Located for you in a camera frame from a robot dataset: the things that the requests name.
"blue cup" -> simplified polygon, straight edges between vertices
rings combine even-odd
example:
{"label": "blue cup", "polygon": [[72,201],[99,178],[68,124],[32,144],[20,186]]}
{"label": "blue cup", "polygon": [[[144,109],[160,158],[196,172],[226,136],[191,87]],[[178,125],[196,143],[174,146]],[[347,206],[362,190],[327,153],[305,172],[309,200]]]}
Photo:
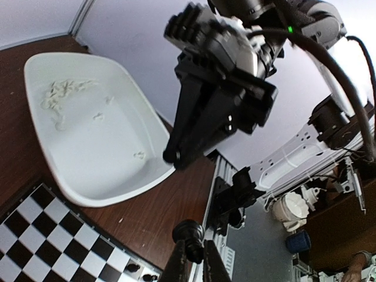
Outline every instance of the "blue cup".
{"label": "blue cup", "polygon": [[286,247],[291,254],[301,253],[311,249],[311,239],[305,230],[290,235],[286,239]]}

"black cable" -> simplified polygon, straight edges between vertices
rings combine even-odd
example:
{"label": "black cable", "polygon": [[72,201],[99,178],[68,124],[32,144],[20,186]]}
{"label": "black cable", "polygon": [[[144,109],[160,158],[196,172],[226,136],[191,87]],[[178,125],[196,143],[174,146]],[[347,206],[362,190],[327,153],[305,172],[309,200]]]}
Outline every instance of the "black cable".
{"label": "black cable", "polygon": [[216,14],[216,7],[215,5],[212,3],[212,0],[207,0],[207,4],[209,5],[209,8],[211,9],[211,12],[213,14]]}
{"label": "black cable", "polygon": [[350,152],[350,153],[356,155],[358,158],[365,157],[365,155],[364,155],[364,156],[359,155],[359,154],[361,154],[361,153],[364,154],[364,152],[362,152],[362,151],[355,151],[355,150],[351,150],[351,149],[347,149],[347,148],[340,148],[339,150],[345,150],[345,151],[348,151],[348,152]]}
{"label": "black cable", "polygon": [[[356,36],[348,36],[346,38],[349,41],[356,41],[359,44],[360,48],[362,49],[365,60],[367,61],[368,70],[370,71],[372,90],[374,94],[374,103],[376,103],[376,74],[375,74],[375,68],[374,68],[374,64],[372,63],[370,53],[368,52],[367,47],[365,47],[365,44],[360,38]],[[376,108],[375,108],[374,115],[375,115],[375,127],[376,127]],[[374,130],[374,139],[376,140],[376,128]]]}
{"label": "black cable", "polygon": [[289,32],[284,29],[263,29],[261,31],[254,31],[249,33],[247,37],[250,39],[258,35],[274,35],[288,38],[292,43],[298,45],[301,49],[311,53],[319,62],[328,68],[333,76],[338,80],[342,86],[348,100],[354,109],[355,115],[358,119],[358,124],[363,137],[364,148],[366,156],[370,161],[376,159],[376,148],[374,146],[374,139],[371,134],[370,124],[368,123],[367,114],[361,104],[357,95],[357,90],[350,81],[346,73],[341,69],[338,63],[328,53],[328,51],[313,41],[311,38],[304,36],[298,32]]}

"food crumb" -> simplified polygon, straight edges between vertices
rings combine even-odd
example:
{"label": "food crumb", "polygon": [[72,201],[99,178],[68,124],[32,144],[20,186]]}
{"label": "food crumb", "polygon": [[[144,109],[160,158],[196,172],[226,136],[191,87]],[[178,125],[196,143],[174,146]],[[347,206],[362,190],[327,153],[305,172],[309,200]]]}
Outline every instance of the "food crumb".
{"label": "food crumb", "polygon": [[55,129],[57,131],[64,131],[64,130],[66,130],[65,116],[61,116],[60,120],[55,122]]}
{"label": "food crumb", "polygon": [[93,120],[103,120],[105,118],[103,113],[97,113],[94,115]]}
{"label": "food crumb", "polygon": [[106,97],[106,104],[107,104],[107,105],[111,105],[113,99],[114,99],[113,96],[107,96],[107,97]]}
{"label": "food crumb", "polygon": [[144,152],[134,153],[133,157],[138,157],[140,160],[143,160],[145,158],[145,153]]}

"white tray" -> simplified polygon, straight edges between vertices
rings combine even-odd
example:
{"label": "white tray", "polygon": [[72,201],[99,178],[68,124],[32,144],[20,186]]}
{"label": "white tray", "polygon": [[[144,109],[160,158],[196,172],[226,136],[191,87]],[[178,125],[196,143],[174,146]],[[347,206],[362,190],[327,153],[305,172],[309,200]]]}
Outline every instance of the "white tray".
{"label": "white tray", "polygon": [[[58,115],[41,103],[53,82],[66,80],[93,83],[61,100],[65,122],[56,130]],[[79,53],[42,53],[26,62],[25,83],[43,153],[72,202],[89,207],[118,203],[174,172],[162,159],[169,138],[166,128],[115,61]]]}

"metal frame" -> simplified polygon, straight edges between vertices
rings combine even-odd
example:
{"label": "metal frame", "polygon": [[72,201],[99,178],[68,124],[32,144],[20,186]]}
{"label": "metal frame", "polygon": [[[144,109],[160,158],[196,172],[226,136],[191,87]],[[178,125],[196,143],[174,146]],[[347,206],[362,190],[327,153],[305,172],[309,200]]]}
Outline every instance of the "metal frame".
{"label": "metal frame", "polygon": [[[227,255],[227,236],[221,236],[216,234],[213,229],[209,228],[207,226],[207,218],[209,215],[209,208],[212,203],[212,196],[213,196],[213,190],[214,190],[214,183],[215,179],[220,176],[223,178],[227,183],[232,184],[232,177],[237,172],[235,167],[233,167],[224,157],[221,155],[218,156],[217,162],[216,162],[216,169],[214,171],[213,175],[213,181],[211,183],[210,193],[209,193],[209,199],[207,202],[204,219],[203,219],[203,227],[205,229],[205,235],[204,238],[206,240],[213,240],[215,245],[218,248],[218,252],[222,258],[223,261],[226,261],[226,255]],[[231,269],[227,269],[229,272],[229,275],[231,277]],[[193,264],[192,269],[190,272],[189,282],[202,282],[203,281],[203,265],[202,264]]]}
{"label": "metal frame", "polygon": [[90,9],[93,7],[94,2],[95,0],[84,0],[82,2],[77,15],[75,16],[72,24],[70,25],[68,34],[72,35],[73,37],[77,36],[83,25],[83,22],[85,21],[86,17],[90,12]]}

